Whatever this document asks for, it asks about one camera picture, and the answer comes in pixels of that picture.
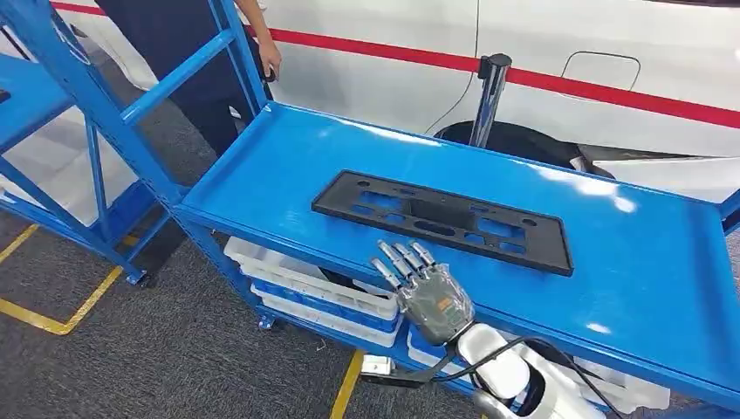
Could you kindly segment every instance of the white car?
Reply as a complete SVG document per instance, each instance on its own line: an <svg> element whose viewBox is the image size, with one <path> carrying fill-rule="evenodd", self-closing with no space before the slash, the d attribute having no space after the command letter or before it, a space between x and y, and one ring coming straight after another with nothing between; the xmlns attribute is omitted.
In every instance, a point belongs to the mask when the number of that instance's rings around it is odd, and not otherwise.
<svg viewBox="0 0 740 419"><path fill-rule="evenodd" d="M93 0L52 3L135 85L155 82ZM261 4L284 57L277 100L433 134L476 113L469 58L503 52L519 77L497 120L578 144L622 181L712 202L740 189L738 0ZM562 77L645 94L583 99Z"/></svg>

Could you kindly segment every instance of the metal stanchion post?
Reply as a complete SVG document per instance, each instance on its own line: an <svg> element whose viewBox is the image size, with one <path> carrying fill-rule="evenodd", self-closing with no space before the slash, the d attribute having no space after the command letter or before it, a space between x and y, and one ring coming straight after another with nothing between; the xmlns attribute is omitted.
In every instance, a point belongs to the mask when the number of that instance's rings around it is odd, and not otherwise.
<svg viewBox="0 0 740 419"><path fill-rule="evenodd" d="M483 95L478 105L478 115L473 124L469 144L473 147L486 148L490 128L493 125L498 100L504 91L506 72L511 66L511 58L506 54L482 56L478 68L478 78L483 80Z"/></svg>

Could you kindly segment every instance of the gray carpet floor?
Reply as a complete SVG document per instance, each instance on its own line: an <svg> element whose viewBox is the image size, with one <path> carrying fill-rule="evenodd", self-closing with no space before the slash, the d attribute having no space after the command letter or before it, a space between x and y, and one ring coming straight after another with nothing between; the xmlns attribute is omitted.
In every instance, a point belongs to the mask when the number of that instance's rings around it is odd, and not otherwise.
<svg viewBox="0 0 740 419"><path fill-rule="evenodd" d="M140 95L110 62L101 69L125 102ZM195 182L214 160L169 103L141 129L183 183ZM0 213L0 249L27 225ZM729 247L740 258L738 237ZM285 324L259 330L255 314L174 225L137 262L156 271L156 287L132 287L119 278L69 335L0 314L0 417L329 416L352 348ZM112 268L40 230L0 264L0 298L64 322ZM675 398L676 405L691 402ZM346 417L480 415L443 387L359 382Z"/></svg>

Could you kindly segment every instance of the blue shelf surface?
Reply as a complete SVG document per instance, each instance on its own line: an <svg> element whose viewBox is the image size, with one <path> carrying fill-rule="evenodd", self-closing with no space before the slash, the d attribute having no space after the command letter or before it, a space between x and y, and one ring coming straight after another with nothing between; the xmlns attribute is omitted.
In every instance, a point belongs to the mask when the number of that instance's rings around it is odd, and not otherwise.
<svg viewBox="0 0 740 419"><path fill-rule="evenodd" d="M376 241L409 239L311 211L343 169L561 218L571 278L424 244L479 320L740 409L740 305L710 203L270 102L177 212L385 286Z"/></svg>
<svg viewBox="0 0 740 419"><path fill-rule="evenodd" d="M72 106L72 99L37 63L0 54L0 154Z"/></svg>

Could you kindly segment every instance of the blue metal shelf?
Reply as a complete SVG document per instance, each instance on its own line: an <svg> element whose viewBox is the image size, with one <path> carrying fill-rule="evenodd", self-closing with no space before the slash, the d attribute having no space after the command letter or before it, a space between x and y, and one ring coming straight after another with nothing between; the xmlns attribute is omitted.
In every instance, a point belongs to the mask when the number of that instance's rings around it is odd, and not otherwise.
<svg viewBox="0 0 740 419"><path fill-rule="evenodd" d="M343 169L562 218L572 278L427 245L480 320L740 409L740 305L709 203L272 102L177 212L385 285L375 243L408 239L311 211Z"/></svg>
<svg viewBox="0 0 740 419"><path fill-rule="evenodd" d="M0 103L0 154L72 106L72 99L44 67L0 54L0 87L10 98Z"/></svg>
<svg viewBox="0 0 740 419"><path fill-rule="evenodd" d="M261 306L209 234L215 228L385 286L367 263L375 241L407 239L310 210L340 170L353 169L561 217L575 264L572 278L427 245L452 264L474 296L479 320L550 338L571 354L740 409L740 309L723 235L740 224L738 194L715 206L268 103L233 2L208 1L219 33L123 112L48 2L0 1L0 13L248 304L420 367L408 358L406 329L384 348ZM258 114L188 193L132 125L223 49ZM62 221L74 224L69 217ZM93 247L105 247L97 234L73 230Z"/></svg>
<svg viewBox="0 0 740 419"><path fill-rule="evenodd" d="M0 86L10 92L10 98L0 103L0 155L73 104L71 97L42 65L3 54L0 54ZM125 257L119 255L113 247L153 208L156 200L146 185L142 181L137 181L108 208L99 160L97 132L89 120L86 120L86 135L98 204L98 219L93 225L87 228L78 222L2 157L0 166L3 174L46 206L46 209L10 193L4 194L7 200L0 200L0 209L39 223L47 230L110 258L116 264L122 264L126 268L128 280L136 282L143 275L143 271L135 268L130 261L151 238L152 232L146 233L140 243ZM154 229L158 230L160 227L161 223L157 223Z"/></svg>

